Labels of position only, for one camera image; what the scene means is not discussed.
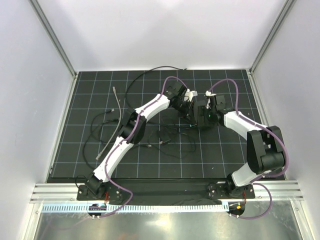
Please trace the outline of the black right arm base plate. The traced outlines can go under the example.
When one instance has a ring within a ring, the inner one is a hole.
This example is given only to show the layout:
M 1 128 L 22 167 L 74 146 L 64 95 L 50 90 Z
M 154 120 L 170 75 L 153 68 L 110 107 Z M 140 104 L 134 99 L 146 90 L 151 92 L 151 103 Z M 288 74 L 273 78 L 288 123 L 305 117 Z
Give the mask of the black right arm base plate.
M 252 184 L 235 186 L 226 182 L 213 182 L 208 185 L 208 195 L 212 200 L 254 199 L 255 192 Z

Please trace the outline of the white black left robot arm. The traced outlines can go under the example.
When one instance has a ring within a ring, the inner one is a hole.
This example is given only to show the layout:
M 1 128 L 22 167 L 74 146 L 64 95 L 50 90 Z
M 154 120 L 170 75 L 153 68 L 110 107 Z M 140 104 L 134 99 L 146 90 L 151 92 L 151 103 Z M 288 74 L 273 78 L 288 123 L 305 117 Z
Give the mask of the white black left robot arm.
M 109 152 L 100 165 L 87 177 L 85 187 L 94 200 L 104 198 L 107 188 L 106 183 L 125 154 L 138 144 L 144 134 L 147 122 L 155 115 L 170 107 L 183 115 L 187 115 L 193 105 L 193 98 L 197 91 L 190 90 L 184 83 L 174 82 L 169 86 L 163 84 L 161 92 L 146 104 L 126 110 L 118 127 L 117 137 Z

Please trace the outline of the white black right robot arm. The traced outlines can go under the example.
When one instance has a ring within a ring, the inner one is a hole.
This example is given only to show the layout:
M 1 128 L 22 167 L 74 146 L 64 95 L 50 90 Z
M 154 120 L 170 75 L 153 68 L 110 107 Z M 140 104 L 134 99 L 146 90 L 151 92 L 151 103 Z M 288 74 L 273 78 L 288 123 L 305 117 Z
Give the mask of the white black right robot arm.
M 246 163 L 225 180 L 225 194 L 238 198 L 253 182 L 263 177 L 275 178 L 288 168 L 288 151 L 277 126 L 259 124 L 238 108 L 227 108 L 222 94 L 205 92 L 205 119 L 235 131 L 246 140 Z

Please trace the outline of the black network switch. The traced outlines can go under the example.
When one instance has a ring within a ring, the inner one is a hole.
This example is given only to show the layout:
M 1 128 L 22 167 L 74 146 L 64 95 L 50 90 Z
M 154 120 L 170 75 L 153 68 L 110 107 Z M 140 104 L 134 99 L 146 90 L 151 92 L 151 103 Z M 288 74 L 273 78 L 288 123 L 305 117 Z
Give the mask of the black network switch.
M 201 100 L 197 102 L 195 105 L 196 123 L 200 129 L 211 127 L 214 125 L 214 122 L 212 120 L 212 109 L 207 105 L 208 102 L 205 100 Z

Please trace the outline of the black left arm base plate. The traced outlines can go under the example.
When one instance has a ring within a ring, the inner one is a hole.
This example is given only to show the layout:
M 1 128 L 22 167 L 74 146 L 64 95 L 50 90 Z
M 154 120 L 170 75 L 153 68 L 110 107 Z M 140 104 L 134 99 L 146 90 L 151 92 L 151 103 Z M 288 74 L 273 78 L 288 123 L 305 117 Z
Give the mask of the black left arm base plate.
M 85 182 L 78 186 L 76 199 L 78 201 L 119 201 L 122 191 L 110 182 Z

